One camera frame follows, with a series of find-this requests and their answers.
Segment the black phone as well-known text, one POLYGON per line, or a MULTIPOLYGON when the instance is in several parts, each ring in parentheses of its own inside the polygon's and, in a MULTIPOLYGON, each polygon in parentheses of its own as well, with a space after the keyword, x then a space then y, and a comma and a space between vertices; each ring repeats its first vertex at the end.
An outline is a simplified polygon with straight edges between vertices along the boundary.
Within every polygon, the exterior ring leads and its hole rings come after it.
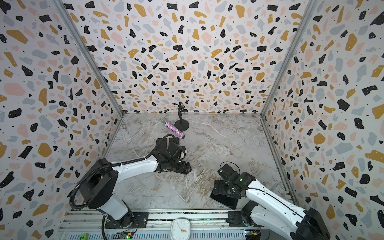
POLYGON ((235 210, 238 204, 238 199, 230 198, 225 195, 221 194, 214 194, 213 192, 211 193, 211 199, 215 200, 216 202, 219 202, 220 204, 235 210))

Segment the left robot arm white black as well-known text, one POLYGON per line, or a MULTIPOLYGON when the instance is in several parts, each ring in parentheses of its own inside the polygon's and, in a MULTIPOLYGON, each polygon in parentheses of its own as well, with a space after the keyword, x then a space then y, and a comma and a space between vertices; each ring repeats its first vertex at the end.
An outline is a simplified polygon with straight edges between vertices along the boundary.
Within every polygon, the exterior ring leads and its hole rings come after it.
POLYGON ((116 185, 147 173, 174 172, 187 175, 192 167, 185 161, 186 155, 186 147, 179 144, 179 138, 168 134, 156 140, 155 147, 147 156, 122 162, 99 159, 71 191, 70 207, 73 210, 97 210, 109 220, 126 226, 131 222, 133 212, 116 196, 116 185))

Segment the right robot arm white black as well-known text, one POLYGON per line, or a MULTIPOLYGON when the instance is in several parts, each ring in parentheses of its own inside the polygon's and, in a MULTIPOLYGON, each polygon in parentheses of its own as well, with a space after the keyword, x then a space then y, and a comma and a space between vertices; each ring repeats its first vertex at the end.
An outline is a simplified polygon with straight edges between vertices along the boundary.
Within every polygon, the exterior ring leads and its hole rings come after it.
POLYGON ((270 229, 286 240, 329 240, 331 235, 321 214, 296 206, 266 188, 247 172, 235 171, 230 162, 220 165, 211 199, 235 210, 241 198, 249 201, 230 224, 270 229))

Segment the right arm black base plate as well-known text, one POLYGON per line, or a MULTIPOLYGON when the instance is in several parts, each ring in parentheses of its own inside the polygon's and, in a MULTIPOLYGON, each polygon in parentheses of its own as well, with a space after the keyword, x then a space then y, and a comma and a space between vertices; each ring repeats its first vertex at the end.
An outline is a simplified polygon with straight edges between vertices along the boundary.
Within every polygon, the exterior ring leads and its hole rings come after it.
POLYGON ((243 211, 229 211, 226 222, 231 228, 259 228, 263 227, 254 223, 249 215, 243 211))

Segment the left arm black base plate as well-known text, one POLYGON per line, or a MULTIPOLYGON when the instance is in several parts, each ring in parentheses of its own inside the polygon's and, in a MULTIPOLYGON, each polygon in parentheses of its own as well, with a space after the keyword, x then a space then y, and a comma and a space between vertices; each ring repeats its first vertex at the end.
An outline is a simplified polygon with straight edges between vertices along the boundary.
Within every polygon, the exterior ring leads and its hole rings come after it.
POLYGON ((149 212, 129 212, 120 220, 108 217, 106 229, 145 229, 149 219, 149 212))

